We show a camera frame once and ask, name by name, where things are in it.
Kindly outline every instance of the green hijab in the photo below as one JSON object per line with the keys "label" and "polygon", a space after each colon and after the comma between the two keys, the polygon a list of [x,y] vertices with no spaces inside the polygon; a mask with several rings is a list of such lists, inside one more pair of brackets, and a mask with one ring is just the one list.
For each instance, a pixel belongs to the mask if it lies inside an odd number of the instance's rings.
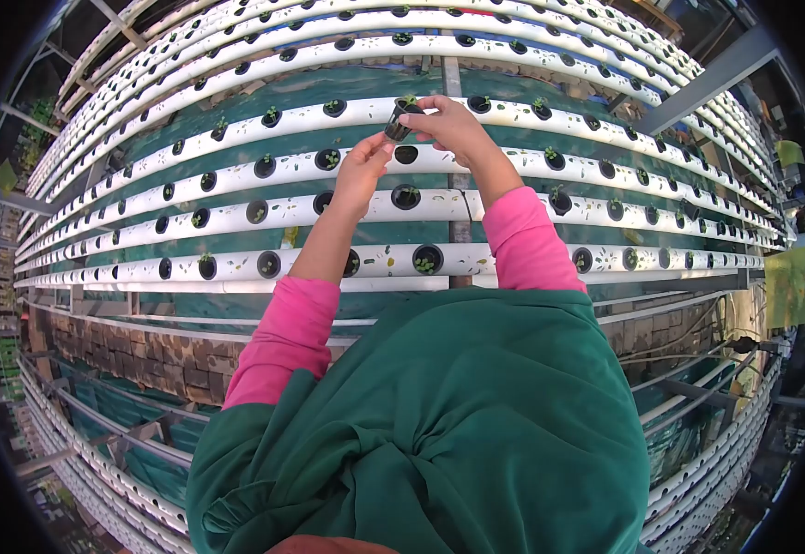
{"label": "green hijab", "polygon": [[636,549],[649,462],[586,294],[479,288],[390,308],[321,381],[212,417],[187,486],[199,554],[292,535],[401,554]]}

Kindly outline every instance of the pink sleeve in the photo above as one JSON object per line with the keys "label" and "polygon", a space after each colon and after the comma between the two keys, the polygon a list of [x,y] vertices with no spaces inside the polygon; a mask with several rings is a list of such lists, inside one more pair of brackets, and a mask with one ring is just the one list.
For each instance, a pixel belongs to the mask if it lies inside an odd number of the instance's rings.
{"label": "pink sleeve", "polygon": [[276,283],[252,341],[239,355],[223,409],[276,404],[291,373],[305,369],[321,379],[331,352],[325,346],[338,311],[340,288],[328,281],[285,276]]}
{"label": "pink sleeve", "polygon": [[498,288],[587,292],[547,208],[529,187],[500,197],[482,218],[496,258]]}

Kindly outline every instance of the white pvc pipe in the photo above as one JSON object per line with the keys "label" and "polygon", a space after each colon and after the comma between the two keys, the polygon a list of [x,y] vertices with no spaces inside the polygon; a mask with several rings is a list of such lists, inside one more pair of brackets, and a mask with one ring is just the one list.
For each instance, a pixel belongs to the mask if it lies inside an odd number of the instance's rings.
{"label": "white pvc pipe", "polygon": [[[488,245],[485,243],[473,244],[439,244],[434,245],[438,248],[445,260],[442,266],[430,276],[493,276],[495,274],[495,259],[491,256]],[[681,248],[655,248],[655,247],[619,247],[612,245],[568,245],[569,253],[574,254],[577,250],[585,248],[588,250],[590,266],[587,268],[585,276],[591,274],[616,274],[615,281],[640,281],[643,277],[657,273],[667,273],[679,271],[695,277],[704,275],[714,275],[721,271],[731,271],[740,267],[761,268],[763,259],[758,256],[720,254],[703,250],[687,250]],[[386,245],[386,246],[356,246],[351,250],[356,252],[360,259],[358,271],[352,277],[345,279],[354,283],[358,279],[364,278],[384,278],[384,277],[414,277],[420,279],[422,274],[415,268],[415,251],[418,245]],[[624,266],[624,257],[629,251],[633,251],[637,263],[636,267],[628,271]],[[278,269],[272,269],[264,265],[266,258],[262,255],[272,253],[275,255],[273,260]],[[207,260],[207,256],[176,256],[172,258],[152,258],[150,260],[128,261],[123,263],[108,264],[96,268],[85,268],[71,271],[61,271],[47,275],[29,277],[14,283],[15,288],[25,286],[35,286],[41,288],[51,288],[54,285],[73,285],[87,283],[143,283],[146,290],[151,290],[155,284],[169,283],[207,283],[212,281],[275,281],[288,272],[288,268],[297,259],[299,249],[274,250],[274,251],[253,251],[253,252],[234,252],[234,253],[215,253],[212,254],[213,274],[207,278],[202,273],[199,266],[200,260]],[[661,265],[661,255],[665,253],[668,259],[667,267]],[[693,260],[691,269],[687,268],[687,259]],[[709,257],[714,258],[714,269],[703,270],[707,267]],[[171,270],[160,274],[160,263],[164,260],[170,261]],[[262,272],[270,274],[271,277],[262,277]],[[208,292],[219,292],[212,290],[211,286],[205,287]],[[197,287],[191,287],[188,291],[202,291]],[[408,290],[408,289],[388,289],[388,290]]]}
{"label": "white pvc pipe", "polygon": [[[463,98],[457,98],[457,100],[463,105],[466,105],[466,101]],[[690,157],[690,160],[686,161],[684,151],[672,145],[669,145],[663,153],[658,152],[654,139],[644,135],[636,134],[637,139],[630,140],[623,127],[602,122],[600,128],[596,131],[592,131],[587,127],[587,124],[579,114],[555,110],[552,117],[542,121],[534,116],[532,113],[533,108],[529,105],[522,105],[515,102],[492,101],[492,106],[493,108],[486,114],[475,114],[481,123],[546,130],[573,137],[594,139],[611,145],[628,148],[632,151],[638,151],[667,161],[668,163],[673,163],[674,165],[711,179],[716,183],[729,186],[732,190],[737,190],[745,198],[749,199],[751,202],[757,203],[764,209],[770,208],[770,206],[764,204],[762,199],[755,193],[747,190],[742,183],[732,180],[730,175],[718,170],[711,171],[709,167],[708,169],[704,169],[702,163],[695,158]],[[95,194],[97,194],[98,198],[103,198],[113,191],[119,190],[121,187],[142,179],[145,176],[152,175],[155,172],[171,168],[183,161],[189,161],[208,153],[220,151],[232,146],[249,144],[262,139],[287,136],[289,134],[318,128],[370,124],[373,123],[375,119],[388,119],[392,109],[392,98],[368,98],[350,101],[346,110],[337,118],[332,118],[324,114],[321,110],[321,106],[311,105],[284,112],[284,118],[280,119],[279,123],[272,128],[260,125],[260,117],[231,123],[225,129],[224,138],[221,141],[212,139],[211,131],[207,131],[185,139],[185,147],[179,155],[174,155],[172,153],[173,147],[167,146],[140,161],[134,162],[130,177],[124,177],[121,174],[112,175],[108,177],[108,179],[104,179],[102,182],[98,183],[93,191],[88,191],[81,195],[81,202],[76,201],[75,203],[71,203],[71,205],[77,205],[78,208],[81,209],[86,202],[92,200],[92,196]],[[107,180],[115,185],[113,189],[106,188],[105,184]],[[52,229],[73,213],[75,212],[71,209],[69,213],[65,214],[64,211],[62,211],[50,218],[31,236],[31,238],[27,238],[20,245],[18,251],[22,252],[25,250],[33,239],[42,235],[44,230]],[[764,229],[769,229],[774,234],[777,233],[763,218],[755,216],[754,214],[748,216],[746,213],[736,213],[734,206],[731,206],[722,213],[749,223],[755,223]]]}
{"label": "white pvc pipe", "polygon": [[[420,201],[418,205],[404,210],[393,204],[392,191],[378,191],[372,195],[369,211],[360,221],[361,223],[386,223],[403,221],[482,221],[485,209],[482,197],[478,191],[466,191],[461,194],[449,189],[422,189],[418,190]],[[543,203],[548,216],[553,223],[568,223],[573,225],[595,225],[600,227],[656,230],[696,237],[717,238],[753,246],[760,245],[760,241],[753,238],[730,236],[728,230],[720,235],[713,222],[705,223],[701,229],[702,220],[690,220],[684,217],[684,226],[679,228],[674,212],[657,209],[658,220],[652,225],[648,220],[646,206],[636,204],[621,204],[622,217],[615,221],[609,215],[608,200],[590,199],[571,196],[572,209],[563,216],[557,215],[551,203],[552,194],[539,193],[538,198]],[[60,250],[42,255],[35,260],[18,265],[15,274],[29,271],[34,268],[46,267],[52,263],[63,260],[72,260],[92,253],[110,252],[142,245],[161,244],[170,240],[182,238],[195,238],[226,233],[242,232],[255,229],[284,229],[286,227],[312,226],[319,218],[316,212],[318,195],[311,194],[300,197],[283,197],[281,199],[265,200],[263,219],[252,223],[247,210],[249,204],[223,205],[208,210],[208,224],[197,228],[191,222],[197,212],[188,212],[178,216],[162,216],[159,219],[138,223],[117,231],[111,231],[66,245]],[[160,220],[164,223],[161,233],[157,231]],[[769,248],[783,250],[781,247]]]}
{"label": "white pvc pipe", "polygon": [[117,493],[127,496],[129,499],[133,498],[136,505],[142,507],[145,512],[152,515],[156,520],[163,520],[166,526],[186,535],[188,532],[187,515],[183,508],[164,500],[156,492],[121,471],[111,459],[104,457],[97,448],[91,446],[66,421],[63,415],[57,414],[51,408],[50,403],[44,399],[39,387],[33,383],[33,379],[29,379],[26,375],[24,375],[24,379],[28,384],[28,390],[31,391],[40,409],[48,416],[51,425],[64,436],[64,439],[79,453],[79,456],[85,460],[88,466],[100,475],[104,483],[110,483]]}
{"label": "white pvc pipe", "polygon": [[[437,151],[430,145],[406,146],[406,148],[414,148],[418,151],[418,156],[415,161],[409,164],[403,164],[394,158],[387,164],[388,174],[470,172],[468,169],[455,163],[454,157],[449,152]],[[501,147],[501,149],[507,154],[508,158],[513,163],[513,167],[516,168],[522,176],[559,179],[576,183],[599,184],[674,200],[688,199],[694,205],[706,207],[720,213],[734,212],[735,210],[738,210],[740,213],[741,211],[740,207],[735,204],[730,204],[729,208],[726,209],[724,203],[720,200],[717,200],[716,204],[714,204],[714,200],[709,193],[701,193],[700,196],[697,196],[696,194],[698,194],[699,191],[685,183],[677,182],[676,190],[673,190],[670,182],[665,177],[659,175],[646,173],[648,176],[648,184],[643,185],[639,182],[636,171],[626,166],[614,166],[615,175],[612,179],[608,179],[603,176],[600,171],[599,163],[588,158],[560,153],[558,155],[564,156],[566,160],[565,167],[562,170],[556,171],[548,167],[547,163],[544,161],[544,152],[525,149],[513,150],[507,147]],[[349,149],[339,150],[339,159],[341,161],[348,151]],[[266,178],[258,178],[254,175],[254,166],[257,162],[219,169],[213,172],[214,185],[209,191],[204,191],[202,187],[203,179],[207,174],[188,177],[174,183],[173,196],[169,200],[164,200],[163,186],[154,187],[143,193],[120,200],[118,203],[108,205],[99,210],[96,214],[89,213],[85,218],[77,219],[72,224],[66,223],[64,227],[60,228],[57,232],[33,244],[30,244],[30,239],[24,241],[22,247],[24,247],[25,250],[21,251],[20,248],[18,249],[15,262],[19,264],[21,261],[52,246],[56,242],[61,242],[66,238],[71,238],[89,229],[100,227],[107,223],[113,223],[126,217],[145,214],[154,209],[159,209],[160,207],[177,205],[191,200],[209,198],[219,194],[233,193],[273,184],[299,183],[335,176],[340,161],[338,165],[331,170],[319,169],[315,164],[317,153],[318,152],[307,152],[282,156],[278,158],[278,160],[274,158],[276,162],[275,172]],[[105,192],[107,190],[107,184],[109,184],[111,188],[119,189],[128,182],[128,177],[121,177],[116,180],[111,180],[111,183],[105,183],[103,188],[99,183],[92,190],[95,191],[99,198],[102,195],[99,191]],[[64,206],[61,212],[52,216],[52,218],[48,220],[48,223],[44,225],[40,231],[37,231],[37,234],[40,232],[44,233],[49,228],[57,226],[59,222],[65,220],[68,216],[83,209],[84,205],[84,203],[79,203],[79,199],[75,199],[70,205]],[[768,241],[767,238],[760,237],[760,240],[761,243],[769,242],[768,245],[763,246],[771,247],[770,241]]]}

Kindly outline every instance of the metal beam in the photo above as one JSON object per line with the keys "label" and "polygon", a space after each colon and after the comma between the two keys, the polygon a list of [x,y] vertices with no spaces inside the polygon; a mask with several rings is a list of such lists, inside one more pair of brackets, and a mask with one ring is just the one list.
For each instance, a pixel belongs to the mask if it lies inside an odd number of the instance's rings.
{"label": "metal beam", "polygon": [[795,398],[793,396],[776,396],[772,399],[772,403],[791,408],[805,408],[805,398]]}
{"label": "metal beam", "polygon": [[634,129],[650,136],[660,133],[765,65],[777,53],[775,41],[765,28],[758,25],[749,29],[710,62],[705,72],[637,121]]}
{"label": "metal beam", "polygon": [[18,246],[19,246],[19,244],[16,243],[16,242],[11,242],[10,240],[5,240],[4,238],[0,238],[0,248],[8,248],[9,250],[17,250]]}
{"label": "metal beam", "polygon": [[61,134],[61,132],[59,130],[57,130],[56,128],[48,127],[48,125],[46,125],[44,123],[41,123],[39,121],[36,121],[35,119],[30,117],[29,115],[24,114],[23,112],[21,112],[19,109],[13,108],[10,105],[5,104],[4,102],[2,102],[0,104],[0,110],[2,110],[3,112],[5,112],[8,115],[13,115],[13,116],[15,116],[17,118],[20,118],[20,119],[26,121],[27,123],[29,123],[30,125],[32,125],[33,127],[40,128],[43,131],[45,131],[46,133],[54,135],[55,137],[57,137],[58,135]]}
{"label": "metal beam", "polygon": [[60,56],[61,60],[67,62],[71,66],[76,63],[76,59],[73,56],[71,56],[70,54],[68,54],[65,51],[63,51],[60,48],[58,48],[57,45],[54,44],[52,41],[45,41],[45,45],[48,48],[50,48],[51,51],[53,51],[53,53],[55,53],[58,56]]}
{"label": "metal beam", "polygon": [[[449,29],[442,29],[443,36],[453,36],[454,33]],[[442,91],[446,96],[459,97],[461,92],[461,70],[458,67],[457,58],[443,56],[442,63]],[[462,174],[448,174],[448,187],[455,191],[466,191],[470,189],[470,177]],[[448,222],[448,241],[450,243],[471,243],[473,242],[471,223],[467,222]],[[473,277],[460,276],[449,277],[449,288],[463,288],[473,285]]]}
{"label": "metal beam", "polygon": [[57,462],[62,462],[75,454],[75,449],[60,450],[47,456],[34,458],[29,462],[23,462],[19,466],[15,467],[15,472],[18,474],[18,477],[23,477],[24,475],[29,475],[34,471],[41,470],[43,467],[49,467]]}
{"label": "metal beam", "polygon": [[658,386],[668,393],[681,394],[692,400],[707,396],[704,402],[718,408],[728,408],[729,405],[736,403],[739,398],[735,394],[729,393],[712,393],[707,395],[707,389],[703,386],[690,385],[689,383],[675,379],[663,379],[658,382]]}
{"label": "metal beam", "polygon": [[137,47],[138,50],[147,50],[147,41],[143,40],[140,35],[135,33],[131,26],[123,21],[120,16],[107,5],[106,2],[103,0],[91,0],[91,3],[95,5],[95,7],[97,7],[101,13],[103,13],[103,15],[107,16],[113,25],[120,28],[122,34],[125,35],[126,38],[129,39],[135,47]]}
{"label": "metal beam", "polygon": [[6,193],[0,189],[0,204],[15,207],[24,212],[32,212],[40,216],[53,216],[57,213],[58,206],[51,205],[37,199],[31,199],[23,194]]}

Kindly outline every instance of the black net pot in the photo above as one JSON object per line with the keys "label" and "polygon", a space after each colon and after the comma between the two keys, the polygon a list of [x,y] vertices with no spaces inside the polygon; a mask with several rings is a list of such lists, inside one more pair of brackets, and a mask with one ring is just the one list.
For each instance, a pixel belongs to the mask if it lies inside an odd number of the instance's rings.
{"label": "black net pot", "polygon": [[214,190],[215,183],[218,182],[218,174],[213,171],[203,173],[202,178],[199,180],[199,188],[203,193],[210,193]]}
{"label": "black net pot", "polygon": [[415,40],[410,33],[396,33],[393,35],[393,44],[397,46],[405,46]]}
{"label": "black net pot", "polygon": [[399,117],[403,114],[423,114],[424,110],[416,104],[408,104],[405,98],[397,98],[393,101],[393,113],[390,115],[390,120],[387,121],[384,127],[384,134],[386,137],[395,142],[401,142],[408,137],[411,129],[399,123]]}
{"label": "black net pot", "polygon": [[599,172],[603,174],[603,177],[606,179],[615,178],[615,166],[608,160],[602,160],[599,162]]}
{"label": "black net pot", "polygon": [[621,258],[621,263],[624,264],[625,270],[635,270],[636,266],[639,264],[639,253],[635,249],[625,248],[624,257]]}
{"label": "black net pot", "polygon": [[411,145],[397,146],[393,156],[400,164],[407,166],[418,159],[418,149]]}
{"label": "black net pot", "polygon": [[458,35],[454,38],[458,44],[463,46],[464,48],[470,48],[474,44],[476,44],[476,39],[470,35]]}
{"label": "black net pot", "polygon": [[562,191],[556,191],[555,193],[551,194],[551,207],[553,208],[553,211],[556,212],[557,216],[562,217],[565,214],[568,214],[569,210],[572,209],[572,199],[569,198],[568,194],[565,194]]}
{"label": "black net pot", "polygon": [[593,253],[586,248],[578,248],[572,253],[572,263],[578,273],[586,273],[593,267]]}
{"label": "black net pot", "polygon": [[282,117],[282,111],[276,110],[275,114],[264,114],[264,117],[260,118],[260,124],[266,128],[273,128]]}
{"label": "black net pot", "polygon": [[199,276],[206,281],[211,281],[218,274],[218,262],[214,256],[204,256],[199,258]]}
{"label": "black net pot", "polygon": [[350,38],[348,36],[346,36],[344,38],[337,39],[335,41],[335,49],[340,50],[342,52],[346,52],[347,50],[350,50],[350,47],[352,46],[352,44],[354,42],[355,42],[355,39],[352,39],[352,38]]}
{"label": "black net pot", "polygon": [[[419,270],[418,260],[421,261],[421,267],[433,264],[427,270]],[[421,275],[434,275],[442,269],[442,262],[444,261],[442,251],[435,245],[420,245],[411,254],[411,264],[415,267],[415,271]]]}
{"label": "black net pot", "polygon": [[561,171],[565,167],[565,156],[557,151],[553,152],[553,154],[550,154],[545,150],[544,163],[546,163],[547,167],[553,171]]}
{"label": "black net pot", "polygon": [[245,218],[248,220],[248,223],[252,225],[263,223],[268,213],[269,207],[262,199],[252,200],[245,208]]}
{"label": "black net pot", "polygon": [[159,261],[159,278],[165,280],[172,276],[172,260],[163,258]]}
{"label": "black net pot", "polygon": [[658,208],[654,205],[645,206],[645,221],[650,225],[658,224]]}
{"label": "black net pot", "polygon": [[222,125],[220,127],[215,127],[214,129],[212,129],[211,137],[212,137],[213,140],[216,140],[216,141],[220,142],[220,141],[222,141],[224,139],[224,133],[226,133],[226,132],[227,132],[227,126],[226,125]]}
{"label": "black net pot", "polygon": [[681,200],[680,201],[680,207],[683,210],[683,213],[689,219],[697,219],[697,216],[699,216],[701,214],[701,208],[699,208],[698,206],[692,204],[688,200],[685,200],[685,199]]}
{"label": "black net pot", "polygon": [[276,160],[273,156],[263,156],[254,163],[254,176],[266,179],[276,171]]}
{"label": "black net pot", "polygon": [[390,201],[400,210],[410,210],[421,202],[421,192],[410,184],[400,184],[390,193]]}
{"label": "black net pot", "polygon": [[313,199],[313,211],[316,212],[318,216],[322,215],[322,212],[325,211],[325,208],[331,204],[331,199],[334,197],[333,191],[322,191],[321,193],[317,194],[316,197]]}
{"label": "black net pot", "polygon": [[193,217],[190,218],[190,222],[193,223],[193,227],[202,229],[208,225],[209,217],[211,217],[210,210],[207,207],[200,207],[193,212]]}
{"label": "black net pot", "polygon": [[492,109],[492,103],[487,96],[470,96],[467,98],[467,106],[475,114],[487,114]]}
{"label": "black net pot", "polygon": [[598,131],[599,127],[602,126],[602,123],[600,123],[599,120],[592,115],[584,116],[584,122],[591,131]]}
{"label": "black net pot", "polygon": [[347,255],[347,263],[344,265],[344,277],[356,275],[356,272],[359,271],[359,264],[359,254],[351,248],[350,253]]}
{"label": "black net pot", "polygon": [[619,222],[624,218],[624,205],[621,204],[620,200],[612,200],[605,209],[612,221]]}
{"label": "black net pot", "polygon": [[534,115],[541,121],[546,121],[553,117],[553,111],[551,108],[547,107],[546,105],[534,105],[532,104],[532,111]]}
{"label": "black net pot", "polygon": [[274,279],[282,270],[282,265],[279,255],[270,250],[258,256],[258,273],[264,279]]}
{"label": "black net pot", "polygon": [[658,265],[664,270],[670,267],[670,249],[662,248],[658,251]]}
{"label": "black net pot", "polygon": [[322,171],[331,171],[341,163],[341,153],[334,148],[319,150],[314,160],[316,166]]}

